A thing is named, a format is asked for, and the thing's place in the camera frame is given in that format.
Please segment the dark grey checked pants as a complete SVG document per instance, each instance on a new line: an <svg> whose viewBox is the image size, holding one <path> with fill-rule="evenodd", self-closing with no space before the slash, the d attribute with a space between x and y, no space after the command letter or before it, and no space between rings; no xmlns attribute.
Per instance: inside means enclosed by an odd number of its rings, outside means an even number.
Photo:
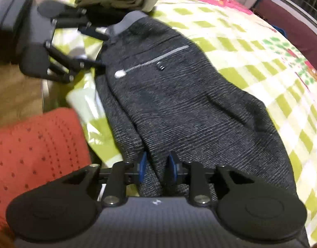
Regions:
<svg viewBox="0 0 317 248"><path fill-rule="evenodd" d="M264 103L227 81L195 43L140 11L107 34L96 89L123 158L147 153L141 196L163 194L171 151L296 193L290 159Z"/></svg>

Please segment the red dotted cloth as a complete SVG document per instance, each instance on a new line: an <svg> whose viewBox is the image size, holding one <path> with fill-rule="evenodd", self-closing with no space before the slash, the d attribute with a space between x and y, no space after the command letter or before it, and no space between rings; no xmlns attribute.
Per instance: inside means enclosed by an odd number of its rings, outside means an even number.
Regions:
<svg viewBox="0 0 317 248"><path fill-rule="evenodd" d="M58 108L0 128L0 231L18 195L90 164L76 112Z"/></svg>

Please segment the floral pink yellow bedspread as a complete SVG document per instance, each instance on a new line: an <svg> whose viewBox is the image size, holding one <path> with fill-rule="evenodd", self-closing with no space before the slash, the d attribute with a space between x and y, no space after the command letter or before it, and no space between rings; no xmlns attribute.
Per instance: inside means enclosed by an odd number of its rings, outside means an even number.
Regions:
<svg viewBox="0 0 317 248"><path fill-rule="evenodd" d="M243 5L241 5L240 3L238 3L235 0L198 0L198 1L201 1L204 3L209 3L211 5L221 6L221 7L233 8L237 11L244 12L244 13L247 13L249 15L255 14L256 16L260 17L261 19L263 19L267 22L267 20L262 15L260 15L258 12L255 11L255 7L251 8L251 9L247 9L246 7L244 7ZM281 29L277 26L272 26L272 27L275 31L280 32L280 34L282 34L285 38L287 38L286 32L283 29ZM311 63L308 60L306 61L306 72L309 73L317 82L317 70L311 65Z"/></svg>

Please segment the green checked plastic sheet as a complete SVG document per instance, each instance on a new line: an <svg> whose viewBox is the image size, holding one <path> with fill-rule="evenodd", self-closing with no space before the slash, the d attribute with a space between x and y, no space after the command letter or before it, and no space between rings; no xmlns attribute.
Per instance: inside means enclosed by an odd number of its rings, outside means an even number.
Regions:
<svg viewBox="0 0 317 248"><path fill-rule="evenodd" d="M292 163L297 193L307 208L306 232L317 243L317 71L296 44L232 0L158 0L156 18L196 43L228 81L261 100ZM57 29L53 46L96 58L102 41L77 29ZM67 85L42 82L43 108L68 104L81 117L85 138L106 164L121 161L101 103L94 103L94 72Z"/></svg>

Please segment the maroon sofa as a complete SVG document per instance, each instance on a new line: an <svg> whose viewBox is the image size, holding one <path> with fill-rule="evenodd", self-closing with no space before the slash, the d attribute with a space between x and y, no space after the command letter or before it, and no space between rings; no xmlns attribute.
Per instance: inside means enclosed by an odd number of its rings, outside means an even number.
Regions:
<svg viewBox="0 0 317 248"><path fill-rule="evenodd" d="M307 24L297 19L272 0L261 0L255 11L269 24L286 32L286 37L317 70L317 34Z"/></svg>

